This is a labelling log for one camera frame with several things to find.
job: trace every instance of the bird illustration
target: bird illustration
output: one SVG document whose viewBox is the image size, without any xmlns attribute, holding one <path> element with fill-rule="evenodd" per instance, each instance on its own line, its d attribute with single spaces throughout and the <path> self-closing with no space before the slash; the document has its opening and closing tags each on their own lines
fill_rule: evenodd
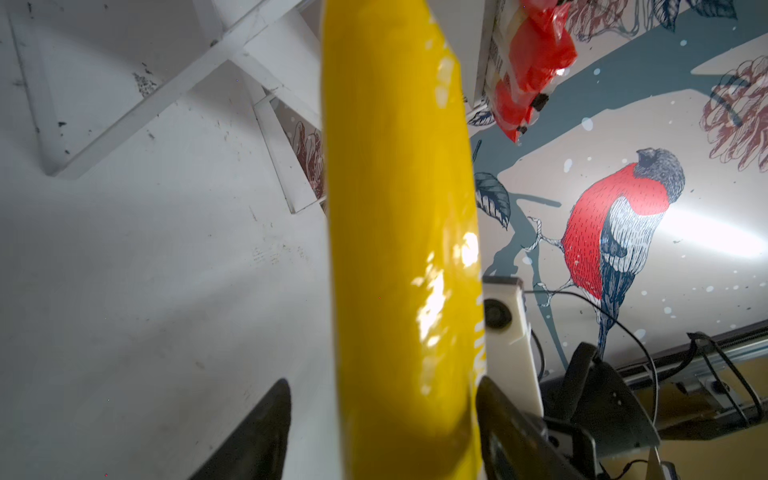
<svg viewBox="0 0 768 480">
<path fill-rule="evenodd" d="M 637 155 L 637 163 L 581 194 L 562 240 L 543 237 L 541 221 L 532 218 L 537 239 L 526 249 L 532 250 L 542 240 L 560 248 L 571 278 L 555 292 L 578 286 L 609 314 L 598 312 L 601 357 L 608 330 L 614 325 L 612 319 L 618 318 L 624 296 L 648 259 L 654 232 L 685 188 L 683 168 L 670 151 L 645 148 Z"/>
</svg>

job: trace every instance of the bird head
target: bird head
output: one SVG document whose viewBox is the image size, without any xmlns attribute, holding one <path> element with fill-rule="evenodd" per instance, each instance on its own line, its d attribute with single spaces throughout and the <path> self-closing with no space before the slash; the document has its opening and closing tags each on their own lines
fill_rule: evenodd
<svg viewBox="0 0 768 480">
<path fill-rule="evenodd" d="M 677 157 L 663 148 L 644 148 L 637 151 L 637 156 L 634 176 L 656 180 L 664 185 L 670 203 L 677 200 L 685 188 L 685 174 Z"/>
</svg>

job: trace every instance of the black cable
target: black cable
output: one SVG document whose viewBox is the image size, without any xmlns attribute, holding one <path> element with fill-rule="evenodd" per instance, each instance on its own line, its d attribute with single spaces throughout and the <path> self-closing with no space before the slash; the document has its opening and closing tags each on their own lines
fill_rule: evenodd
<svg viewBox="0 0 768 480">
<path fill-rule="evenodd" d="M 715 377 L 715 380 L 717 381 L 717 383 L 723 387 L 725 396 L 728 397 L 728 399 L 730 400 L 730 404 L 736 409 L 736 411 L 739 413 L 739 416 L 744 421 L 744 427 L 749 428 L 750 421 L 746 419 L 746 415 L 744 415 L 744 411 L 741 409 L 741 406 L 738 403 L 736 403 L 736 400 L 734 400 L 733 397 L 731 396 L 730 392 L 728 391 L 728 388 L 725 386 L 725 383 L 723 383 L 723 381 L 720 380 L 720 376 L 718 376 L 717 372 L 715 372 L 715 369 L 712 368 L 710 359 L 707 357 L 707 352 L 702 352 L 701 358 L 704 359 L 704 362 L 707 364 L 707 367 L 709 367 L 710 373 L 712 373 L 712 376 Z"/>
<path fill-rule="evenodd" d="M 608 474 L 608 470 L 605 469 L 603 462 L 598 462 L 598 465 L 603 471 L 598 473 L 595 478 L 597 480 L 611 480 L 611 476 Z"/>
<path fill-rule="evenodd" d="M 763 403 L 760 401 L 760 397 L 755 392 L 755 389 L 752 388 L 749 382 L 744 378 L 744 376 L 741 374 L 738 368 L 733 364 L 733 362 L 730 361 L 730 358 L 728 358 L 728 355 L 725 354 L 723 349 L 720 348 L 719 345 L 717 345 L 717 342 L 712 340 L 712 337 L 707 335 L 706 333 L 702 332 L 696 332 L 696 333 L 689 333 L 688 336 L 692 340 L 702 339 L 706 340 L 714 349 L 717 351 L 718 355 L 720 355 L 720 358 L 723 359 L 723 361 L 728 365 L 728 368 L 730 368 L 730 371 L 733 372 L 733 374 L 739 379 L 739 382 L 741 382 L 741 385 L 746 389 L 747 393 L 750 394 L 750 397 L 752 397 L 752 401 L 755 404 L 755 408 L 757 409 L 757 418 L 755 419 L 756 423 L 760 423 L 765 419 L 765 410 L 763 409 Z"/>
<path fill-rule="evenodd" d="M 632 465 L 634 465 L 634 464 L 636 464 L 638 462 L 648 463 L 648 460 L 643 460 L 642 458 L 638 458 L 637 460 L 633 460 L 633 461 L 627 463 L 624 466 L 624 470 L 621 471 L 621 474 L 619 474 L 619 476 L 616 477 L 616 478 L 611 478 L 611 480 L 619 480 L 619 478 L 625 476 L 627 474 L 627 472 L 629 472 L 629 469 L 632 468 Z"/>
<path fill-rule="evenodd" d="M 670 379 L 673 376 L 677 375 L 678 373 L 682 372 L 685 367 L 689 366 L 690 363 L 696 358 L 696 354 L 699 351 L 699 347 L 696 345 L 696 340 L 690 341 L 690 346 L 688 347 L 688 351 L 685 352 L 685 358 L 683 358 L 683 361 L 680 362 L 680 365 L 674 367 L 672 370 L 669 370 L 668 372 L 662 372 L 659 374 L 659 382 L 663 382 L 666 379 Z"/>
<path fill-rule="evenodd" d="M 541 379 L 544 378 L 544 368 L 545 368 L 544 350 L 541 348 L 541 344 L 538 341 L 536 332 L 534 332 L 533 329 L 531 329 L 531 335 L 533 336 L 533 341 L 536 342 L 536 348 L 538 349 L 538 359 L 541 360 L 540 361 L 541 366 L 538 367 L 538 375 L 536 375 L 536 378 L 540 382 Z"/>
<path fill-rule="evenodd" d="M 537 293 L 543 293 L 543 292 L 541 292 L 541 291 L 537 292 L 535 290 L 525 290 L 523 293 L 534 294 L 535 295 Z M 613 320 L 613 322 L 616 325 L 619 325 L 619 327 L 623 331 L 625 331 L 629 336 L 631 336 L 632 339 L 643 350 L 643 353 L 645 354 L 646 358 L 648 359 L 648 363 L 650 364 L 650 372 L 651 372 L 651 375 L 653 376 L 653 381 L 654 381 L 654 384 L 653 384 L 653 387 L 654 387 L 654 407 L 653 407 L 653 411 L 652 411 L 652 414 L 651 414 L 651 424 L 655 426 L 656 425 L 656 417 L 657 417 L 658 412 L 659 412 L 659 377 L 658 377 L 658 374 L 656 372 L 656 364 L 654 363 L 654 359 L 653 359 L 652 356 L 650 356 L 650 353 L 648 353 L 648 350 L 645 348 L 645 345 L 643 345 L 643 343 L 640 341 L 640 339 L 638 339 L 632 332 L 630 332 L 629 329 L 626 326 L 624 326 L 623 323 L 619 322 L 611 314 L 609 314 L 608 312 L 606 312 L 605 310 L 603 310 L 599 306 L 595 305 L 594 302 L 592 300 L 588 299 L 586 296 L 581 295 L 580 293 L 576 293 L 576 292 L 565 292 L 563 290 L 557 290 L 557 291 L 553 291 L 553 292 L 549 292 L 549 293 L 551 293 L 553 295 L 555 295 L 556 293 L 561 293 L 563 295 L 577 296 L 578 298 L 582 299 L 583 301 L 589 303 L 590 305 L 592 305 L 592 307 L 595 310 L 600 311 L 605 316 L 607 316 L 609 319 Z"/>
</svg>

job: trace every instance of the red plastic bag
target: red plastic bag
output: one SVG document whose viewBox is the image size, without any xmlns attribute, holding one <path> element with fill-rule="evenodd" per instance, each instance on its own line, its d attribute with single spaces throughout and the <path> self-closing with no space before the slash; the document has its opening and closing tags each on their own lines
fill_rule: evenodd
<svg viewBox="0 0 768 480">
<path fill-rule="evenodd" d="M 485 93 L 496 123 L 514 142 L 538 118 L 554 89 L 552 79 L 576 61 L 576 47 L 565 31 L 568 9 L 557 0 L 499 4 Z"/>
</svg>

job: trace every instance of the leaf illustration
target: leaf illustration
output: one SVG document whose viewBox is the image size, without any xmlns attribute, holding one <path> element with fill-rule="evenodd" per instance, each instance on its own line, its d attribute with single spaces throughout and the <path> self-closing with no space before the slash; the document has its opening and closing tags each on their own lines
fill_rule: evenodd
<svg viewBox="0 0 768 480">
<path fill-rule="evenodd" d="M 674 22 L 680 11 L 680 0 L 654 0 L 654 16 L 661 26 L 674 31 Z"/>
<path fill-rule="evenodd" d="M 502 227 L 509 226 L 509 192 L 498 178 L 485 172 L 475 174 L 475 202 L 478 208 L 498 220 Z"/>
<path fill-rule="evenodd" d="M 733 0 L 687 0 L 687 2 L 702 17 L 736 18 Z"/>
<path fill-rule="evenodd" d="M 324 194 L 323 139 L 320 132 L 315 130 L 311 134 L 307 133 L 304 123 L 297 122 L 293 133 L 293 153 L 296 154 L 312 190 L 317 198 L 320 198 Z"/>
<path fill-rule="evenodd" d="M 467 120 L 467 124 L 473 127 L 484 127 L 485 125 L 493 125 L 496 123 L 496 119 L 493 118 L 493 113 L 490 107 L 483 108 L 475 113 L 472 118 Z"/>
</svg>

